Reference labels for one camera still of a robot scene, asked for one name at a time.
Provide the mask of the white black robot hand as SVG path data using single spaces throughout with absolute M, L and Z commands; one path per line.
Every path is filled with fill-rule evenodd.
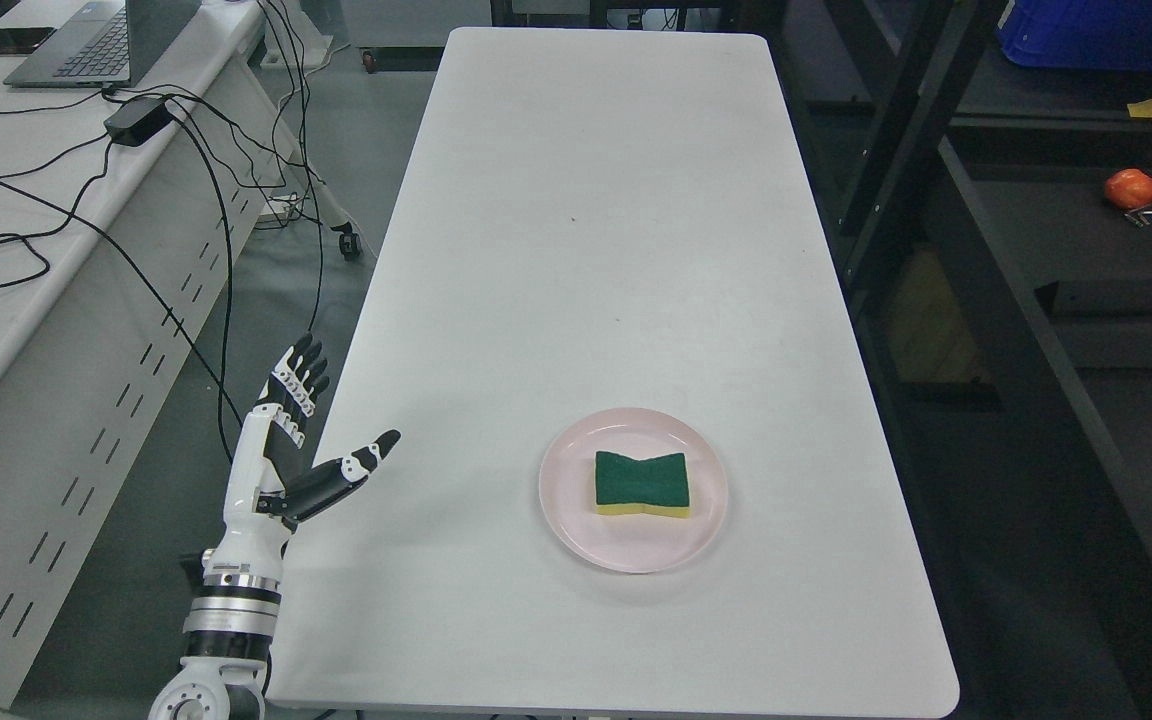
M 323 344 L 310 333 L 271 367 L 238 433 L 223 538 L 200 560 L 205 583 L 275 588 L 285 544 L 298 526 L 364 487 L 397 446 L 401 433 L 391 429 L 357 450 L 305 468 L 306 424 L 328 386 Z

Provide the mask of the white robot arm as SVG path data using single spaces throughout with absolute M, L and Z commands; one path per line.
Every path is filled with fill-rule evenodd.
M 271 646 L 282 594 L 278 579 L 237 569 L 211 571 L 182 559 L 194 598 L 182 628 L 179 674 L 147 719 L 265 719 Z

